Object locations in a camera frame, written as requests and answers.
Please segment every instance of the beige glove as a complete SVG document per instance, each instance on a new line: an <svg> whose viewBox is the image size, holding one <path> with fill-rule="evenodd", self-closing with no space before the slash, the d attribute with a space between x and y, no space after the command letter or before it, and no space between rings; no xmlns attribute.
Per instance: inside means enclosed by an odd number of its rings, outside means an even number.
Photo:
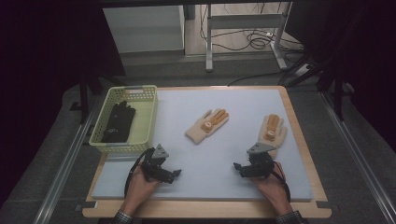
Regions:
<svg viewBox="0 0 396 224"><path fill-rule="evenodd" d="M213 113L212 110L208 110L186 131L186 135L195 144L199 144L227 122L228 117L229 115L225 109L216 109Z"/></svg>
<svg viewBox="0 0 396 224"><path fill-rule="evenodd" d="M275 148L268 151L273 159L276 157L277 150L285 141L287 131L288 128L283 126L283 119L278 115L271 114L264 117L262 127L260 128L259 142Z"/></svg>

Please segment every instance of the green plastic basket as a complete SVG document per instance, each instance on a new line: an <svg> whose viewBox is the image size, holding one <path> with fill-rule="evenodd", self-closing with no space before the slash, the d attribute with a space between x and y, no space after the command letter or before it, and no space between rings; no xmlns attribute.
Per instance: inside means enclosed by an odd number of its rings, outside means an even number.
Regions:
<svg viewBox="0 0 396 224"><path fill-rule="evenodd" d="M127 142L102 143L102 137L115 104L127 101L136 110ZM105 102L90 138L90 145L102 152L143 152L152 147L157 115L157 87L114 87L108 90Z"/></svg>

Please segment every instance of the plaid sleeve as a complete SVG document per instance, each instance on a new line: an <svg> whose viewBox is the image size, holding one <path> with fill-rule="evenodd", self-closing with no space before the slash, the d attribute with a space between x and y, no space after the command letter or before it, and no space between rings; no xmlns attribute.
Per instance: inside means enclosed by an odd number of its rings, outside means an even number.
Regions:
<svg viewBox="0 0 396 224"><path fill-rule="evenodd" d="M300 215L299 211L294 211L292 213L288 213L284 216L280 216L276 218L277 224L304 224L304 220Z"/></svg>
<svg viewBox="0 0 396 224"><path fill-rule="evenodd" d="M119 211L110 224L132 224L133 218Z"/></svg>

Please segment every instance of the gray floor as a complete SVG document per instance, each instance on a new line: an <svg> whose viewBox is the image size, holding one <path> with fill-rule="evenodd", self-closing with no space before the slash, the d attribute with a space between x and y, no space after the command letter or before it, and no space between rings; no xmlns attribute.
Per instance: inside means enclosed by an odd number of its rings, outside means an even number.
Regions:
<svg viewBox="0 0 396 224"><path fill-rule="evenodd" d="M205 72L203 57L180 57L177 54L122 55L128 85L154 84L158 87L228 85L276 85L280 74L272 54L219 55L215 57L214 72ZM335 128L322 98L315 89L317 77L288 88L296 116L306 143L317 167L320 180L332 208L328 219L309 219L310 223L388 223L373 193L361 175L359 166ZM101 79L106 88L112 83ZM78 87L64 94L64 104L45 142L0 211L0 223L33 223L52 180L75 138L80 113L70 111L79 101ZM90 95L92 100L97 96ZM368 161L378 181L392 201L396 200L396 156L392 149L356 111L345 97L345 124L352 133L361 153ZM79 149L49 223L98 223L99 219L85 218L81 206L90 188L100 153L88 143ZM143 223L208 223L209 220L143 220ZM215 220L217 223L264 223L264 220Z"/></svg>

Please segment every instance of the table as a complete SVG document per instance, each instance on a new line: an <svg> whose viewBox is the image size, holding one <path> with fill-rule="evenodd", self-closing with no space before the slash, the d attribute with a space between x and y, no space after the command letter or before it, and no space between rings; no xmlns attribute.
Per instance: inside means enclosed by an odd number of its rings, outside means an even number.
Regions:
<svg viewBox="0 0 396 224"><path fill-rule="evenodd" d="M303 217L329 217L332 213L330 208L319 207L327 203L327 197L318 178L315 164L312 161L308 147L304 140L298 120L294 114L289 96L283 87L191 87L191 88L159 88L159 90L278 90L283 105L287 111L290 126L298 149L300 151L305 170L313 191L313 200L309 202L292 202L294 210L299 210ZM123 200L95 200L92 191L100 175L106 160L106 154L102 155L92 185L87 196L87 203L95 202L95 206L84 208L85 217L114 217ZM268 202L242 202L242 201L166 201L152 200L142 204L135 213L135 217L141 218L267 218L276 215L273 207Z"/></svg>

